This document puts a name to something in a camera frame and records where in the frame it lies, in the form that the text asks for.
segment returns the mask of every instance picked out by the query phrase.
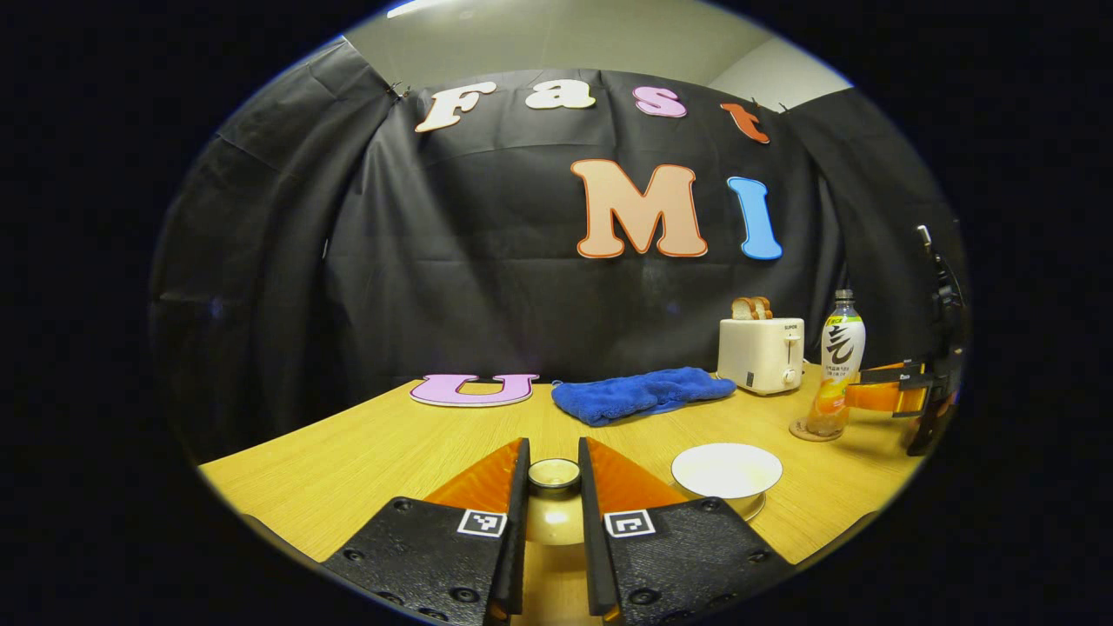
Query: bread slice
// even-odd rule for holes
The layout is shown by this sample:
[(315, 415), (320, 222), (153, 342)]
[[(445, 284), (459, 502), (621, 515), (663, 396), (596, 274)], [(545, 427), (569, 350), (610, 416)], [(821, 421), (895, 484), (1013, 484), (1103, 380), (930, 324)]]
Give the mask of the bread slice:
[(750, 302), (754, 303), (754, 309), (757, 310), (757, 315), (755, 320), (768, 320), (769, 316), (766, 315), (766, 311), (769, 309), (769, 301), (764, 297), (751, 297)]
[(754, 301), (748, 297), (739, 297), (730, 303), (730, 316), (733, 320), (760, 320)]
[(769, 299), (768, 297), (758, 296), (758, 297), (755, 297), (754, 300), (757, 300), (758, 302), (761, 303), (761, 306), (758, 307), (758, 311), (761, 311), (761, 312), (765, 313), (765, 317), (762, 317), (762, 319), (764, 320), (772, 320), (772, 309), (769, 307)]

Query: table top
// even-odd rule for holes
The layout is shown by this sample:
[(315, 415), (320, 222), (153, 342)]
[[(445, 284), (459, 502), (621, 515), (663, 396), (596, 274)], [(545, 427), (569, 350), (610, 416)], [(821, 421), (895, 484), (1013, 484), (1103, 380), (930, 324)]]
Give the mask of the table top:
[[(748, 443), (776, 454), (784, 475), (750, 526), (789, 563), (799, 563), (855, 521), (896, 496), (923, 457), (899, 444), (906, 419), (851, 409), (839, 439), (804, 441), (789, 424), (807, 413), (819, 387), (819, 366), (805, 364), (801, 387), (760, 397), (731, 397), (656, 415), (589, 427), (556, 407), (551, 385), (536, 384), (525, 401), (491, 408), (445, 408), (416, 402), (403, 384), (289, 434), (218, 459), (201, 472), (237, 511), (324, 561), (388, 500), (422, 499), (496, 448), (530, 440), (533, 461), (575, 460), (580, 437), (613, 448), (672, 483), (677, 454), (715, 442)], [(467, 383), (462, 393), (490, 393), (500, 384)], [(524, 626), (599, 624), (588, 615), (583, 546), (526, 542)]]

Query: pink letter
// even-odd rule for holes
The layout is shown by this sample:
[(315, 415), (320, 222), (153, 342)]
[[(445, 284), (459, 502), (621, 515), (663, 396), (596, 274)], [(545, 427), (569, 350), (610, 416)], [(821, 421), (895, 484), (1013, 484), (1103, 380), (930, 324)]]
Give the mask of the pink letter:
[(633, 90), (641, 113), (660, 117), (683, 117), (688, 109), (678, 102), (680, 98), (663, 87), (639, 87)]
[(425, 382), (410, 392), (410, 398), (425, 404), (437, 407), (499, 407), (521, 402), (533, 395), (533, 384), (530, 382), (538, 374), (502, 374), (494, 380), (502, 381), (502, 391), (495, 393), (473, 394), (460, 393), (467, 381), (477, 380), (472, 374), (429, 374)]

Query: blue towel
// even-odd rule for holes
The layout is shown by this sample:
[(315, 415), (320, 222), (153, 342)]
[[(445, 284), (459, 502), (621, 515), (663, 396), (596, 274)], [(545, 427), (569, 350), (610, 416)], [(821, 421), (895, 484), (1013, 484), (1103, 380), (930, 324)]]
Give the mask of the blue towel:
[(664, 413), (696, 400), (726, 398), (737, 387), (735, 381), (712, 379), (699, 368), (680, 368), (599, 382), (561, 383), (553, 387), (553, 401), (588, 426), (605, 426), (627, 415)]

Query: toaster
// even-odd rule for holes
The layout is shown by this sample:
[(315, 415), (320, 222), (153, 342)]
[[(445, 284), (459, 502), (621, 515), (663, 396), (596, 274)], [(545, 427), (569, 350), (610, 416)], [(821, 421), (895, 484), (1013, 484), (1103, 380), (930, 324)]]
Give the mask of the toaster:
[(800, 387), (804, 320), (719, 321), (719, 378), (766, 395)]

